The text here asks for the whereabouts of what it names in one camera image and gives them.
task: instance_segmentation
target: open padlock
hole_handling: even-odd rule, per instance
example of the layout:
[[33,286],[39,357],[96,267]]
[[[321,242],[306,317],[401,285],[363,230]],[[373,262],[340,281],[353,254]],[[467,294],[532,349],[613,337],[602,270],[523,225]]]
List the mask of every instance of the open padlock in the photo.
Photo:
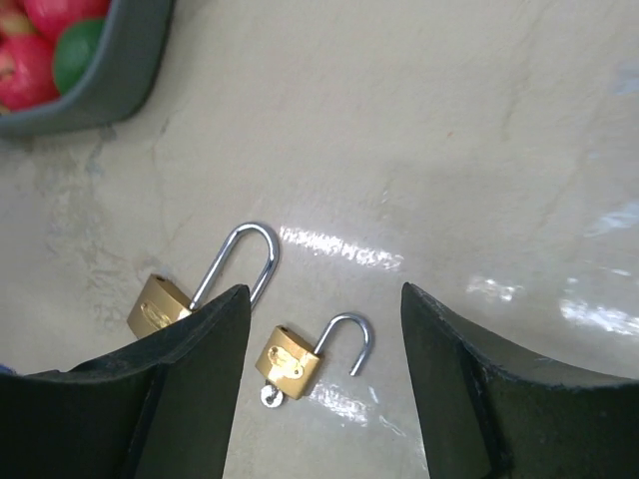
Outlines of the open padlock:
[[346,320],[354,321],[363,332],[363,349],[350,369],[350,375],[357,376],[372,350],[372,328],[365,317],[354,312],[338,314],[328,322],[315,347],[288,328],[276,326],[256,363],[258,371],[267,379],[261,392],[264,406],[280,406],[285,395],[292,399],[304,395],[320,366],[330,332]]
[[138,338],[148,336],[202,307],[234,246],[241,237],[251,232],[262,235],[269,245],[269,258],[251,290],[251,309],[253,309],[276,272],[280,261],[278,235],[268,225],[258,222],[244,223],[233,229],[192,298],[186,296],[169,280],[157,274],[151,274],[127,320],[134,334]]

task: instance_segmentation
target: gray bowl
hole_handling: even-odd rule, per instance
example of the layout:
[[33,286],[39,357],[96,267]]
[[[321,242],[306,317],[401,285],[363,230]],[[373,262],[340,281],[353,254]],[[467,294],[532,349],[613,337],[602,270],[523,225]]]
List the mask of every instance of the gray bowl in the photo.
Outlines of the gray bowl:
[[173,0],[112,0],[96,57],[55,102],[0,117],[0,137],[44,135],[124,120],[145,103],[160,67]]

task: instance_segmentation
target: padlock body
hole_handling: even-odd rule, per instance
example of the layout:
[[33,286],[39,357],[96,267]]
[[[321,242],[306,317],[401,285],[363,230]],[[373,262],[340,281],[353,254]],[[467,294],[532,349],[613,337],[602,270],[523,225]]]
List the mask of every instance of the padlock body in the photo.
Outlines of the padlock body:
[[142,338],[191,314],[191,300],[169,280],[151,274],[129,314],[129,327]]
[[313,347],[286,327],[277,326],[258,358],[256,368],[286,396],[300,399],[320,365]]

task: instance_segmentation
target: white tile floor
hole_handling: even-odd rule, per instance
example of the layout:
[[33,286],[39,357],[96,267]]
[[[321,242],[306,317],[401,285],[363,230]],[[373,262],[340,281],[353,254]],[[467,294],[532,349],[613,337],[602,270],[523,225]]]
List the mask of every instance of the white tile floor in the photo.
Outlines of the white tile floor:
[[[0,147],[0,362],[134,339],[148,274],[193,290],[263,220],[225,477],[427,477],[399,327],[413,281],[556,359],[639,377],[639,3],[185,0],[159,83],[113,129]],[[221,291],[252,282],[258,239]],[[260,405],[272,328],[345,327],[310,398]]]

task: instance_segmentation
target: padlock shackle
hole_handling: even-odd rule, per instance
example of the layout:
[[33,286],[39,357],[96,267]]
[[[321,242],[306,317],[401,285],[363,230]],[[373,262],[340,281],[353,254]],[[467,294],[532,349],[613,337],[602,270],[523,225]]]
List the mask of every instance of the padlock shackle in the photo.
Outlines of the padlock shackle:
[[331,319],[321,333],[318,344],[316,345],[313,354],[316,356],[319,356],[321,354],[332,329],[336,327],[339,322],[346,320],[356,322],[363,332],[363,349],[359,353],[357,360],[350,369],[350,375],[357,376],[359,370],[361,369],[361,366],[370,356],[370,352],[372,351],[372,327],[370,326],[368,319],[366,319],[362,315],[356,314],[354,312],[343,312],[342,314],[338,314],[336,317]]
[[269,246],[267,263],[264,269],[262,269],[260,276],[258,276],[258,280],[253,286],[253,289],[251,289],[251,309],[256,306],[256,303],[264,293],[265,288],[276,272],[276,268],[280,262],[280,242],[278,235],[270,226],[260,222],[248,222],[235,227],[227,236],[218,255],[211,263],[207,274],[204,276],[200,286],[198,286],[198,290],[193,295],[191,304],[189,305],[190,310],[196,310],[202,306],[202,302],[209,296],[211,288],[222,273],[223,266],[231,255],[233,248],[242,237],[253,232],[262,235]]

